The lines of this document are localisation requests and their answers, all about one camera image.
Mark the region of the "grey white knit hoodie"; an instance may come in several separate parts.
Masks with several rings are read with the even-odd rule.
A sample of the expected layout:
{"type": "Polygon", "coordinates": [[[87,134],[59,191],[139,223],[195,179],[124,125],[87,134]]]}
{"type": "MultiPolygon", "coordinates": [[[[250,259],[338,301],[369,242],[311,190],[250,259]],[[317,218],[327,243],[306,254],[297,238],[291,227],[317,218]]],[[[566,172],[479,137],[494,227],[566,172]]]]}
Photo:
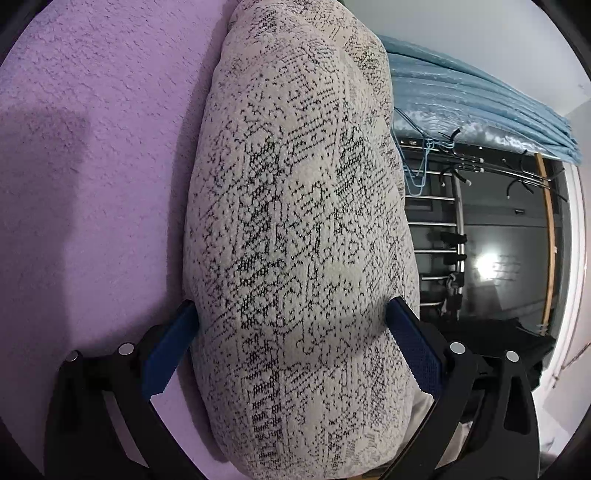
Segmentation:
{"type": "Polygon", "coordinates": [[[385,323],[420,299],[384,45],[335,1],[243,1],[214,70],[183,273],[197,385],[252,479],[396,456],[417,383],[385,323]]]}

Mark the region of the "metal clothes rack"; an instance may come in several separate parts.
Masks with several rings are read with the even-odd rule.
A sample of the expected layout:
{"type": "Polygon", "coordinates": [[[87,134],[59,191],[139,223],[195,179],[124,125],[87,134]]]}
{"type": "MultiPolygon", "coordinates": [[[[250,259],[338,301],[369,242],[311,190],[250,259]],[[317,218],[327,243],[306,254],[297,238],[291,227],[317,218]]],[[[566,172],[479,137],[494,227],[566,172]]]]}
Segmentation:
{"type": "MultiPolygon", "coordinates": [[[[413,169],[419,166],[419,142],[404,140],[402,152],[413,169]]],[[[408,194],[406,200],[423,319],[518,320],[540,333],[548,247],[534,155],[470,145],[452,151],[436,147],[430,153],[423,195],[408,194]]],[[[542,156],[556,232],[550,329],[561,302],[560,253],[568,243],[563,224],[569,203],[564,164],[542,156]]]]}

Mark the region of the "wooden pole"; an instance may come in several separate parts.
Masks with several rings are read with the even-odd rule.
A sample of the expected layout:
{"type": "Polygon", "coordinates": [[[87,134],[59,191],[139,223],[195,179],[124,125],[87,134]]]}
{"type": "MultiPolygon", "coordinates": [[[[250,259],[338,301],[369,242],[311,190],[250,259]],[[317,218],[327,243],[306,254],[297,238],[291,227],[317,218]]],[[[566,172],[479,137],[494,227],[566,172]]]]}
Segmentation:
{"type": "Polygon", "coordinates": [[[547,282],[546,294],[544,300],[542,322],[540,325],[540,334],[546,335],[548,333],[550,324],[550,314],[552,310],[552,301],[554,296],[555,272],[556,272],[556,232],[554,209],[552,205],[552,195],[550,192],[549,178],[547,176],[544,158],[541,153],[536,152],[534,155],[536,165],[541,177],[541,184],[543,189],[543,199],[546,214],[547,227],[547,247],[548,247],[548,265],[547,265],[547,282]]]}

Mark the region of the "purple fleece bed blanket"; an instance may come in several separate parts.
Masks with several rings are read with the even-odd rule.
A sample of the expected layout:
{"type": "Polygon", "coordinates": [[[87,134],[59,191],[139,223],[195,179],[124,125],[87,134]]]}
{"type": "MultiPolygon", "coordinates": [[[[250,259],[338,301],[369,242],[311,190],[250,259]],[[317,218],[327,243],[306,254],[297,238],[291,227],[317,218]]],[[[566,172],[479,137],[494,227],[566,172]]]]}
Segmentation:
{"type": "Polygon", "coordinates": [[[1,66],[1,417],[34,466],[57,370],[181,300],[187,184],[231,1],[53,1],[1,66]]]}

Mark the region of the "light blue plastic cover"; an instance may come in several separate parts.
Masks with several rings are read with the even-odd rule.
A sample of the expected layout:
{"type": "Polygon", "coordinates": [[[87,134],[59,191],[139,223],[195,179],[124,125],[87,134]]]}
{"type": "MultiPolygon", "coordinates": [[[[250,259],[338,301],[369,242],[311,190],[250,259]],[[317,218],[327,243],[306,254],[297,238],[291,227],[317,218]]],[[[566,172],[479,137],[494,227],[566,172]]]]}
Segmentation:
{"type": "Polygon", "coordinates": [[[450,134],[477,146],[538,151],[579,165],[569,121],[502,80],[449,55],[381,35],[394,107],[426,134],[450,134]]]}

